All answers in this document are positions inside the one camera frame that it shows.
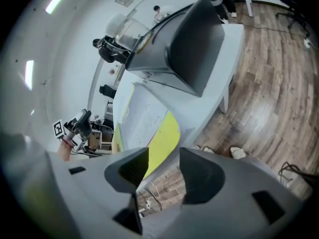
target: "black device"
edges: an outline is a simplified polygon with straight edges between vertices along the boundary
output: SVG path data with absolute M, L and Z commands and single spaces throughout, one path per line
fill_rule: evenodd
M 103 134 L 113 134 L 114 131 L 110 126 L 102 124 L 102 122 L 92 121 L 91 122 L 92 129 L 101 131 Z
M 125 66 L 145 81 L 201 97 L 224 35 L 211 1 L 199 0 L 167 17 L 142 37 Z

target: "cable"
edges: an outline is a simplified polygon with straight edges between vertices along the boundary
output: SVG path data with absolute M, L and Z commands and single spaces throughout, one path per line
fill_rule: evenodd
M 101 157 L 99 155 L 94 155 L 94 154 L 84 153 L 84 152 L 76 152 L 76 151 L 73 151 L 73 150 L 71 150 L 71 154 L 72 155 L 83 154 L 83 155 L 87 155 L 88 157 Z
M 155 201 L 158 203 L 159 209 L 162 210 L 161 203 L 159 202 L 159 200 L 157 200 L 157 198 L 156 198 L 156 196 L 154 195 L 154 193 L 153 193 L 148 187 L 145 187 L 144 189 L 152 195 L 152 197 L 153 197 L 153 198 L 155 199 Z
M 156 188 L 156 191 L 158 192 L 158 195 L 159 195 L 159 197 L 156 197 L 157 199 L 159 199 L 160 198 L 160 193 L 159 193 L 159 190 L 158 190 L 158 188 L 154 185 L 154 183 L 152 182 L 152 185 Z
M 281 180 L 282 180 L 282 177 L 284 177 L 287 181 L 291 181 L 291 180 L 292 180 L 292 179 L 288 179 L 286 176 L 284 176 L 284 175 L 281 174 L 281 176 L 280 176 L 280 182 L 281 182 Z
M 293 34 L 293 35 L 298 35 L 298 36 L 301 36 L 304 38 L 303 35 L 301 34 L 297 34 L 297 33 L 290 33 L 288 31 L 284 31 L 284 30 L 279 30 L 279 29 L 273 29 L 273 28 L 269 28 L 269 27 L 256 27 L 256 26 L 251 26 L 251 25 L 246 25 L 246 24 L 243 24 L 243 23 L 238 23 L 238 24 L 242 24 L 244 26 L 248 26 L 248 27 L 252 27 L 252 28 L 255 28 L 255 29 L 267 29 L 267 30 L 272 30 L 272 31 L 276 31 L 276 32 L 283 32 L 283 33 L 288 33 L 288 34 Z
M 290 179 L 287 180 L 287 182 L 285 183 L 285 187 L 287 187 L 288 183 L 291 182 L 291 181 L 293 181 L 293 178 L 290 178 Z
M 282 165 L 282 168 L 280 169 L 280 171 L 278 172 L 278 174 L 280 175 L 280 182 L 282 181 L 284 170 L 287 170 L 287 171 L 290 171 L 290 172 L 293 172 L 293 173 L 300 175 L 312 188 L 317 187 L 319 184 L 319 176 L 318 175 L 304 173 L 299 169 L 298 166 L 291 165 L 288 162 L 285 162 Z
M 319 47 L 315 47 L 315 46 L 313 45 L 313 43 L 312 43 L 309 39 L 307 39 L 307 40 L 308 40 L 308 42 L 309 42 L 309 44 L 310 44 L 310 46 L 311 46 L 312 48 L 319 49 Z
M 143 197 L 144 202 L 147 203 L 146 200 L 145 200 L 145 197 L 143 196 L 143 194 L 142 194 L 141 192 L 139 192 L 139 193 L 140 193 L 140 195 Z

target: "wooden floor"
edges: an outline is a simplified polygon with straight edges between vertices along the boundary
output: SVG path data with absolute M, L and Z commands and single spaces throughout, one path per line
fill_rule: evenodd
M 303 30 L 294 24 L 287 29 L 283 9 L 253 4 L 250 18 L 244 3 L 237 3 L 238 17 L 231 22 L 245 25 L 245 44 L 237 74 L 230 85 L 229 109 L 217 111 L 195 144 L 229 156 L 232 145 L 258 157 L 278 173 L 285 161 L 314 173 L 319 164 L 319 50 L 306 49 Z M 287 186 L 299 197 L 308 188 L 302 178 Z M 168 170 L 154 181 L 163 209 L 185 195 L 180 170 Z M 153 185 L 150 189 L 157 195 Z M 150 195 L 142 192 L 147 200 Z M 145 207 L 142 194 L 139 206 Z M 159 210 L 151 199 L 152 210 Z

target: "black chair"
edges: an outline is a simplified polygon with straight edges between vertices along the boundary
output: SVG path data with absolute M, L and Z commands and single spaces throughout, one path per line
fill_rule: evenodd
M 307 26 L 307 18 L 303 15 L 303 13 L 301 12 L 301 8 L 298 6 L 298 4 L 296 3 L 295 0 L 280 0 L 281 2 L 285 3 L 286 5 L 289 6 L 288 8 L 288 13 L 277 13 L 275 16 L 276 18 L 279 17 L 279 15 L 283 15 L 286 16 L 288 18 L 291 18 L 292 21 L 291 23 L 288 25 L 288 29 L 291 29 L 291 27 L 293 26 L 293 24 L 295 22 L 299 23 L 299 25 L 304 29 L 304 31 L 306 32 L 306 38 L 308 38 L 310 36 L 309 31 L 307 30 L 306 26 Z

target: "white shoe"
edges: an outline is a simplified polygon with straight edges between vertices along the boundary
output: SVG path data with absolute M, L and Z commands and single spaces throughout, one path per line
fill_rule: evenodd
M 229 24 L 227 19 L 220 19 L 224 24 Z
M 214 153 L 214 151 L 211 148 L 205 147 L 204 151 L 206 152 L 210 152 L 210 153 Z
M 308 39 L 304 39 L 304 45 L 307 49 L 310 48 L 310 41 Z
M 192 149 L 200 149 L 200 147 L 198 145 L 194 145 L 193 147 L 191 147 Z
M 233 159 L 247 157 L 247 154 L 244 152 L 244 150 L 238 147 L 230 147 L 230 154 L 232 155 Z

